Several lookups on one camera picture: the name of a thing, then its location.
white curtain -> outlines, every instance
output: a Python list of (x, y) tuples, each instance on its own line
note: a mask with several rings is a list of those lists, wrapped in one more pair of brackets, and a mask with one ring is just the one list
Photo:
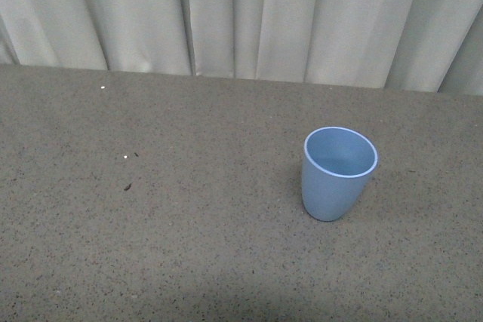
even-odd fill
[(483, 0), (0, 0), (0, 63), (483, 94)]

granite countertop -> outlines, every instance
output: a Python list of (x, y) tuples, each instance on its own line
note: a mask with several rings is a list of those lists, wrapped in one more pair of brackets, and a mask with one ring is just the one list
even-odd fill
[[(379, 166), (336, 222), (303, 141)], [(0, 66), (0, 320), (483, 320), (483, 97)]]

light blue cup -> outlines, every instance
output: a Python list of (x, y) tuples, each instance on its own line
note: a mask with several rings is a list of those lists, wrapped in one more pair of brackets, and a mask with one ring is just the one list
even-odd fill
[(339, 219), (376, 168), (376, 148), (348, 128), (323, 127), (307, 136), (303, 151), (303, 205), (318, 220)]

cup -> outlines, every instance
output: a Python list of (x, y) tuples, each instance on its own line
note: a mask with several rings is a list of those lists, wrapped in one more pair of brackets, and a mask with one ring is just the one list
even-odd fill
[(323, 127), (303, 144), (302, 199), (314, 218), (339, 219), (355, 203), (377, 165), (366, 137), (344, 127)]

gray countertop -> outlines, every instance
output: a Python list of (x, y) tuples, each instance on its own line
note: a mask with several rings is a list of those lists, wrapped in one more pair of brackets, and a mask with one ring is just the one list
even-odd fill
[[(318, 222), (328, 125), (380, 162)], [(482, 150), (483, 97), (0, 66), (0, 320), (479, 322)]]

